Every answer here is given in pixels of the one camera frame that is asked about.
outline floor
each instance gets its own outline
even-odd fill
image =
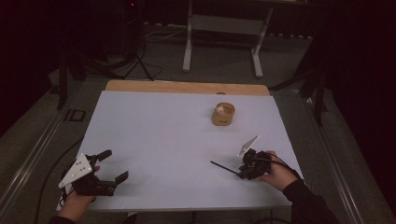
[[[193,34],[191,70],[182,71],[185,33],[183,28],[146,27],[147,47],[143,62],[155,80],[263,84],[274,86],[293,75],[310,39],[268,36],[260,53],[264,78],[257,79],[251,62],[250,37],[198,32]],[[126,75],[131,65],[115,70]],[[63,153],[81,138],[90,121],[100,92],[108,78],[88,69],[84,82],[69,77],[69,95],[62,110],[58,96],[45,94],[1,139],[1,223],[46,223],[56,214],[61,192],[61,173],[75,158],[78,146]],[[57,82],[57,71],[50,76]],[[138,65],[126,79],[149,79]],[[295,83],[273,91],[304,178],[316,194],[324,197],[341,223],[396,223],[379,191],[359,147],[340,111],[326,90],[323,127],[312,117],[312,104],[302,99]],[[84,110],[83,121],[64,120],[68,110]],[[268,217],[269,209],[254,211],[256,218]],[[290,218],[289,208],[275,208],[275,217]],[[90,211],[82,223],[121,223],[127,212]]]

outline hand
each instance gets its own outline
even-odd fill
[[[273,156],[276,155],[274,151],[267,151],[267,153],[272,154],[271,160],[282,162],[277,157]],[[266,182],[272,185],[274,188],[283,192],[285,187],[297,180],[297,177],[286,167],[271,162],[271,174],[262,175],[257,177],[256,179]]]
[[[99,166],[96,166],[94,170],[95,172],[98,171]],[[88,206],[96,199],[96,196],[78,195],[73,188],[70,189],[70,192],[58,216],[68,218],[78,223],[82,220]]]

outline white tabletop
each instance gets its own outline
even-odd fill
[[[234,105],[230,126],[215,126],[220,102]],[[271,186],[240,179],[215,161],[238,171],[241,146],[275,150],[300,175],[272,96],[103,91],[79,153],[113,155],[99,165],[101,180],[129,171],[113,197],[98,197],[91,209],[170,211],[288,206]]]

